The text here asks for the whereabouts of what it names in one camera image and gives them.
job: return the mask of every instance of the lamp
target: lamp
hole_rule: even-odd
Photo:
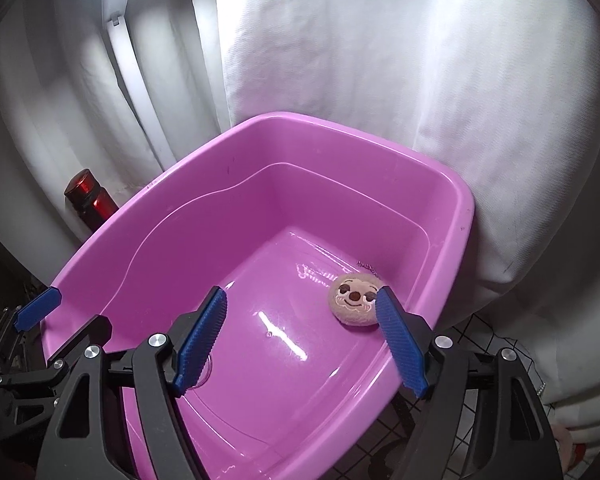
[[[160,166],[163,170],[168,170],[176,163],[176,158],[164,135],[138,66],[126,28],[126,2],[127,0],[102,0],[102,23],[109,35],[120,74],[144,134]]]

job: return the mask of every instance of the round plush toy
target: round plush toy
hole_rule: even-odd
[[[331,311],[346,325],[376,324],[376,294],[383,285],[371,274],[355,272],[338,276],[329,289]]]

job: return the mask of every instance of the red bottle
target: red bottle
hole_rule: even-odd
[[[107,190],[100,185],[90,170],[82,170],[74,176],[64,190],[64,196],[93,232],[118,210]]]

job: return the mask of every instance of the pink basin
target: pink basin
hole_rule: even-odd
[[[51,355],[93,314],[107,351],[194,310],[213,285],[228,312],[208,380],[178,405],[212,479],[318,478],[400,379],[377,327],[347,328],[326,294],[371,265],[433,326],[474,212],[449,168],[377,137],[291,113],[232,128],[149,184],[61,271],[45,320]],[[154,478],[133,392],[125,411],[142,478]]]

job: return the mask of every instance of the white fabric backdrop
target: white fabric backdrop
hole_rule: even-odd
[[[0,240],[47,283],[86,236],[62,196],[73,174],[122,203],[160,173],[98,1],[19,0],[0,26]],[[497,300],[558,419],[600,441],[600,17],[585,0],[129,0],[126,21],[177,158],[291,110],[457,170],[477,213],[441,323]]]

